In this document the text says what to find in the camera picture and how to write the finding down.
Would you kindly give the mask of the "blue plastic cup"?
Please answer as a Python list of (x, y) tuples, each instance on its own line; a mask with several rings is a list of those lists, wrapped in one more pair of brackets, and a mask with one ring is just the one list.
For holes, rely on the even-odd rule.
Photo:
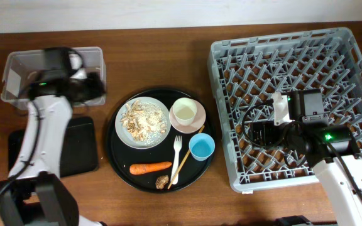
[(206, 133), (199, 133), (189, 141), (189, 149), (193, 158), (197, 161), (205, 161), (215, 150), (215, 142), (213, 138)]

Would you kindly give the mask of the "pink saucer bowl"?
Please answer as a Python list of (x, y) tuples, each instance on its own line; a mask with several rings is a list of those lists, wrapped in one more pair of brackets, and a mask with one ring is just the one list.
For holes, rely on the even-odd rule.
[(172, 107), (170, 108), (169, 118), (170, 118), (171, 125), (177, 131), (184, 133), (184, 134), (191, 134), (195, 131), (198, 131), (201, 128), (201, 126), (204, 125), (204, 123), (206, 121), (206, 110), (203, 107), (203, 105), (200, 102), (198, 102), (197, 100), (192, 99), (192, 102), (197, 106), (197, 113), (196, 113), (192, 123), (187, 126), (181, 125), (177, 121), (177, 117), (174, 114), (174, 110), (173, 110), (175, 104), (173, 104)]

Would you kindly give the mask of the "cream paper cup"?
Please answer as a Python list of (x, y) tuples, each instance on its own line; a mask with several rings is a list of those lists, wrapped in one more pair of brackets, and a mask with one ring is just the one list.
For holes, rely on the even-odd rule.
[(197, 114), (196, 103), (194, 100), (186, 97), (177, 99), (172, 108), (176, 121), (183, 126), (190, 125)]

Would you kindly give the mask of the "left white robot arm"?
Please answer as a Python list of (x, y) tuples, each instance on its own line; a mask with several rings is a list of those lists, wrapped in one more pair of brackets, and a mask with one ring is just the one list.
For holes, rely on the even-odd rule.
[(25, 90), (28, 122), (9, 177), (0, 181), (1, 220), (5, 225), (97, 225), (80, 215), (61, 182), (60, 159), (72, 104), (104, 95), (103, 82), (95, 72), (79, 78), (44, 71)]

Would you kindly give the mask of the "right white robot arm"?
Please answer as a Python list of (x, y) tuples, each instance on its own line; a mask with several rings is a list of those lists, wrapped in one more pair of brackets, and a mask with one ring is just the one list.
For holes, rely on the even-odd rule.
[(346, 126), (274, 125), (252, 122), (244, 135), (256, 147), (277, 146), (302, 155), (332, 205), (338, 225), (362, 225), (362, 160), (357, 142)]

